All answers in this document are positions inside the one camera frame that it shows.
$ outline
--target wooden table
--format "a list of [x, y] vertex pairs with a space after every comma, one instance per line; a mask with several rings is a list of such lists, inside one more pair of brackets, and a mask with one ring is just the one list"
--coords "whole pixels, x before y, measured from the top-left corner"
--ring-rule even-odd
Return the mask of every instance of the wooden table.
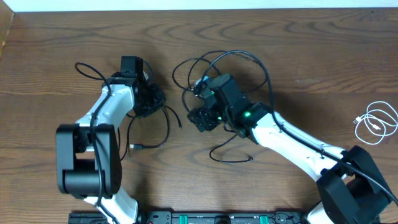
[[[131, 151], [123, 161], [123, 187], [143, 207], [309, 210], [320, 199], [303, 171], [247, 139], [235, 139], [217, 156], [243, 159], [247, 153], [253, 162], [219, 164], [208, 157], [231, 133], [222, 127], [200, 133], [185, 117], [182, 91], [171, 74], [181, 61], [219, 49], [244, 49], [261, 58], [282, 116], [330, 144], [365, 147], [398, 194], [397, 135], [367, 146], [355, 138], [352, 124], [372, 101], [398, 108], [397, 30], [397, 9], [16, 14], [0, 61], [0, 222], [65, 223], [72, 210], [92, 209], [58, 190], [55, 130], [83, 116], [100, 94], [101, 83], [79, 75], [74, 63], [110, 76], [122, 55], [138, 55], [152, 65], [154, 81], [183, 124], [178, 129], [171, 117], [164, 147]], [[201, 63], [192, 80], [205, 68]], [[233, 56], [220, 69], [231, 72], [243, 90], [263, 79], [254, 64]], [[188, 65], [177, 80], [186, 83], [187, 72]], [[267, 102], [267, 94], [264, 86], [249, 97]], [[187, 101], [189, 107], [198, 103]], [[121, 125], [122, 145], [128, 121]], [[130, 133], [134, 142], [161, 142], [162, 112], [138, 119]], [[398, 209], [390, 205], [381, 217], [397, 221]]]

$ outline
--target wooden surface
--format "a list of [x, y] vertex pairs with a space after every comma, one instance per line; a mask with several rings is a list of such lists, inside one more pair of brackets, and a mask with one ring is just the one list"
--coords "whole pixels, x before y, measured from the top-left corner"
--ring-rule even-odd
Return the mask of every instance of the wooden surface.
[[0, 0], [0, 55], [2, 48], [6, 44], [6, 38], [11, 26], [13, 15], [14, 13], [6, 5], [6, 3], [4, 3], [3, 0]]
[[[122, 55], [152, 65], [155, 82], [175, 118], [160, 149], [130, 152], [123, 161], [123, 187], [144, 207], [174, 210], [309, 210], [318, 200], [315, 183], [277, 153], [247, 139], [235, 139], [219, 156], [245, 164], [219, 164], [208, 157], [230, 133], [218, 127], [199, 133], [188, 122], [172, 82], [181, 61], [209, 50], [244, 49], [267, 65], [277, 110], [300, 129], [337, 146], [364, 146], [398, 194], [398, 135], [378, 146], [355, 138], [352, 120], [368, 103], [398, 108], [398, 10], [322, 9], [248, 11], [21, 13], [12, 22], [0, 61], [0, 223], [65, 223], [72, 210], [91, 206], [57, 188], [55, 130], [74, 123], [97, 100], [101, 83], [79, 75], [85, 62], [109, 76]], [[194, 78], [201, 75], [201, 64]], [[242, 89], [263, 74], [252, 63], [230, 57], [220, 69]], [[176, 74], [185, 83], [188, 67]], [[249, 97], [267, 102], [267, 88]], [[196, 101], [187, 97], [189, 106]], [[122, 144], [128, 119], [121, 125]], [[154, 144], [165, 134], [161, 112], [139, 119], [134, 142]], [[375, 140], [367, 135], [365, 138]], [[390, 205], [384, 222], [397, 221]]]

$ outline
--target white wall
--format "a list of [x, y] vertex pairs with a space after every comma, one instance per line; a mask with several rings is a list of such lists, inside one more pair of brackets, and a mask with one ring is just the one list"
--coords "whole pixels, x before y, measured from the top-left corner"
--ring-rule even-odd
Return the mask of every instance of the white wall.
[[4, 0], [14, 12], [398, 7], [398, 0]]

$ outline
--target white cable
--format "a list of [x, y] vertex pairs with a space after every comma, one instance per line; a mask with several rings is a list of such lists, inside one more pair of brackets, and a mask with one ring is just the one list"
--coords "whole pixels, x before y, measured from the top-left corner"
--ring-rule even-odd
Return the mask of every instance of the white cable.
[[[380, 110], [380, 109], [373, 109], [373, 110], [370, 110], [370, 111], [369, 111], [369, 108], [370, 108], [372, 105], [377, 104], [377, 103], [382, 103], [382, 104], [385, 104], [385, 105], [387, 105], [388, 107], [390, 107], [390, 109], [391, 109], [391, 110], [395, 113], [395, 115], [397, 116], [397, 119], [394, 119], [389, 113], [387, 113], [387, 112], [385, 112], [385, 111], [383, 111], [383, 110]], [[391, 120], [394, 121], [394, 124], [388, 123], [388, 122], [386, 122], [386, 121], [384, 121], [384, 120], [382, 120], [382, 119], [380, 119], [380, 118], [377, 118], [376, 116], [374, 116], [373, 114], [371, 114], [371, 113], [373, 113], [373, 112], [381, 112], [381, 113], [384, 113], [385, 115], [387, 115], [388, 117], [390, 117]], [[382, 125], [382, 128], [380, 128], [378, 125], [372, 123], [372, 122], [370, 121], [371, 119], [372, 119], [372, 120], [376, 120], [377, 122], [379, 122], [379, 123]], [[363, 140], [362, 138], [360, 138], [360, 137], [358, 136], [358, 126], [359, 126], [359, 124], [361, 124], [362, 121], [364, 121], [364, 123], [365, 123], [366, 127], [368, 128], [368, 130], [370, 131], [370, 133], [372, 133], [372, 134], [375, 135], [375, 136], [380, 136], [380, 139], [378, 140], [378, 142], [375, 142], [375, 143], [367, 142], [367, 141]], [[371, 103], [371, 104], [368, 105], [368, 107], [366, 108], [366, 113], [365, 113], [365, 114], [363, 114], [363, 115], [358, 116], [357, 118], [355, 118], [354, 124], [356, 124], [356, 126], [355, 126], [355, 136], [356, 136], [359, 140], [361, 140], [362, 142], [365, 142], [366, 144], [377, 145], [377, 144], [379, 144], [379, 143], [383, 140], [384, 137], [390, 136], [390, 135], [394, 134], [394, 133], [397, 131], [397, 129], [398, 129], [398, 113], [397, 113], [397, 111], [396, 111], [390, 104], [388, 104], [388, 103], [386, 103], [386, 102], [384, 102], [384, 101], [375, 101], [375, 102], [373, 102], [373, 103]], [[391, 132], [389, 132], [389, 133], [387, 133], [386, 125], [388, 125], [388, 126], [390, 126], [390, 127], [393, 127], [394, 130], [391, 131]], [[372, 131], [372, 128], [373, 128], [373, 129], [376, 129], [376, 130], [381, 130], [381, 129], [383, 129], [383, 134], [374, 133], [374, 132]]]

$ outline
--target coiled white cable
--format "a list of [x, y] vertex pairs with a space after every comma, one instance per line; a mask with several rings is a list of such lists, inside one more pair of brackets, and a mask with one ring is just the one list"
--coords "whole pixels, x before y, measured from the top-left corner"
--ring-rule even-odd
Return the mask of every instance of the coiled white cable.
[[[385, 112], [385, 111], [383, 111], [383, 110], [380, 110], [380, 109], [369, 110], [369, 108], [370, 108], [372, 105], [375, 105], [375, 104], [378, 104], [378, 103], [382, 103], [382, 104], [385, 104], [385, 105], [387, 105], [388, 107], [390, 107], [390, 109], [395, 113], [395, 115], [396, 115], [397, 118], [394, 119], [389, 113], [387, 113], [387, 112]], [[377, 118], [377, 117], [374, 116], [373, 114], [371, 114], [371, 113], [374, 113], [374, 112], [381, 112], [381, 113], [384, 113], [385, 115], [387, 115], [388, 117], [390, 117], [391, 120], [394, 121], [394, 124], [388, 123], [388, 122], [386, 122], [386, 121], [384, 121], [384, 120], [382, 120], [382, 119], [380, 119], [380, 118]], [[372, 123], [372, 122], [370, 121], [371, 119], [372, 119], [372, 120], [376, 120], [377, 122], [379, 122], [379, 123], [382, 125], [383, 134], [378, 134], [378, 133], [375, 133], [375, 132], [372, 131], [372, 128], [374, 128], [374, 129], [376, 129], [376, 130], [381, 130], [381, 128], [380, 128], [378, 125]], [[368, 130], [369, 130], [373, 135], [375, 135], [375, 136], [380, 136], [380, 139], [378, 140], [378, 142], [374, 142], [374, 143], [367, 142], [367, 141], [363, 140], [362, 138], [360, 138], [360, 137], [358, 136], [358, 126], [359, 126], [359, 124], [361, 124], [362, 121], [364, 121], [366, 127], [368, 128]], [[379, 144], [379, 143], [383, 140], [384, 137], [390, 136], [390, 135], [394, 134], [394, 133], [397, 131], [397, 129], [398, 129], [398, 113], [397, 113], [397, 111], [396, 111], [390, 104], [386, 103], [385, 101], [375, 101], [375, 102], [373, 102], [373, 103], [371, 103], [371, 104], [368, 105], [368, 107], [366, 108], [366, 113], [363, 114], [363, 115], [361, 115], [361, 116], [358, 116], [358, 117], [354, 120], [354, 123], [356, 124], [356, 126], [355, 126], [355, 136], [356, 136], [359, 140], [361, 140], [362, 142], [365, 142], [366, 144], [369, 144], [369, 145], [377, 145], [377, 144]], [[386, 125], [387, 125], [387, 126], [390, 126], [390, 127], [392, 127], [392, 128], [394, 128], [394, 130], [391, 131], [391, 132], [389, 132], [389, 133], [387, 133]]]

